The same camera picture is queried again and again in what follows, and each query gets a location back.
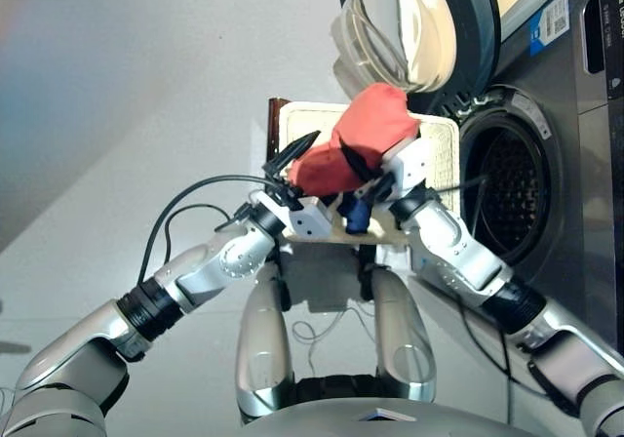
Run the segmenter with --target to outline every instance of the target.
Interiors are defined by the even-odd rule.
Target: sticker
[[[530,27],[530,55],[536,55],[544,47],[569,31],[569,8],[567,0],[553,0],[528,21]]]
[[[544,117],[544,114],[535,102],[520,93],[515,93],[511,99],[511,104],[519,108],[531,119],[542,139],[546,140],[552,135],[546,117]]]

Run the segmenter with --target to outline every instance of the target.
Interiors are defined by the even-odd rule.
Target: red towel
[[[292,163],[289,180],[311,196],[355,190],[364,184],[340,150],[340,139],[365,158],[369,169],[396,143],[415,137],[418,120],[408,115],[406,93],[376,83],[359,93],[333,127],[328,142],[309,149]]]

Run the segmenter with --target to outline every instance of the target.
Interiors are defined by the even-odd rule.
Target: washing machine door
[[[498,61],[496,0],[340,0],[336,78],[351,97],[373,82],[409,93],[414,112],[453,116]]]

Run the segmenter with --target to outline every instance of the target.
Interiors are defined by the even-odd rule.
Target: blue label
[[[552,0],[528,20],[528,26],[530,55],[533,56],[569,31],[567,0]]]

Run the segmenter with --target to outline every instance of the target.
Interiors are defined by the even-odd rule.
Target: robotic arm
[[[529,353],[529,369],[556,404],[580,416],[588,436],[622,435],[624,360],[561,306],[519,282],[435,191],[423,185],[406,191],[401,168],[387,171],[401,196],[390,211],[409,236],[413,269],[493,317]],[[184,314],[254,275],[285,227],[310,238],[331,229],[318,199],[289,198],[260,193],[242,220],[172,259],[43,349],[20,376],[14,406],[0,418],[0,435],[105,436],[103,417],[128,383],[126,362],[140,360]]]
[[[554,300],[522,283],[470,236],[435,191],[418,186],[390,207],[409,235],[412,268],[478,307],[530,356],[531,374],[588,436],[624,434],[624,360]]]

